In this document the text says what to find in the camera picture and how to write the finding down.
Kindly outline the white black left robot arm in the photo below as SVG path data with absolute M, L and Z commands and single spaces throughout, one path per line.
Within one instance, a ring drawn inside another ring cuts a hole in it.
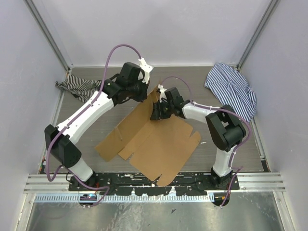
M 76 144 L 97 119 L 116 105 L 130 99 L 136 102 L 146 100 L 152 70 L 153 67 L 144 58 L 139 59 L 139 64 L 124 63 L 121 71 L 103 81 L 99 89 L 72 116 L 55 127 L 48 125 L 44 130 L 46 160 L 53 156 L 75 176 L 84 190 L 95 190 L 96 174 L 83 160 Z

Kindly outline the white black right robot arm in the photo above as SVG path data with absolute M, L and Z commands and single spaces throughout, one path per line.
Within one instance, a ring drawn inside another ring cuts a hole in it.
M 171 116 L 193 119 L 208 126 L 217 147 L 216 159 L 210 171 L 210 181 L 217 190 L 224 189 L 232 179 L 235 148 L 242 143 L 246 130 L 232 107 L 211 107 L 184 100 L 177 88 L 156 90 L 159 100 L 153 104 L 151 120 L 168 119 Z

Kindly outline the brown cardboard box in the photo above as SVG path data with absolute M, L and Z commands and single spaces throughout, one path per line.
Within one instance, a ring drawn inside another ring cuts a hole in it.
M 156 88 L 97 146 L 105 160 L 120 156 L 158 186 L 169 185 L 201 141 L 198 131 L 179 117 L 151 121 Z

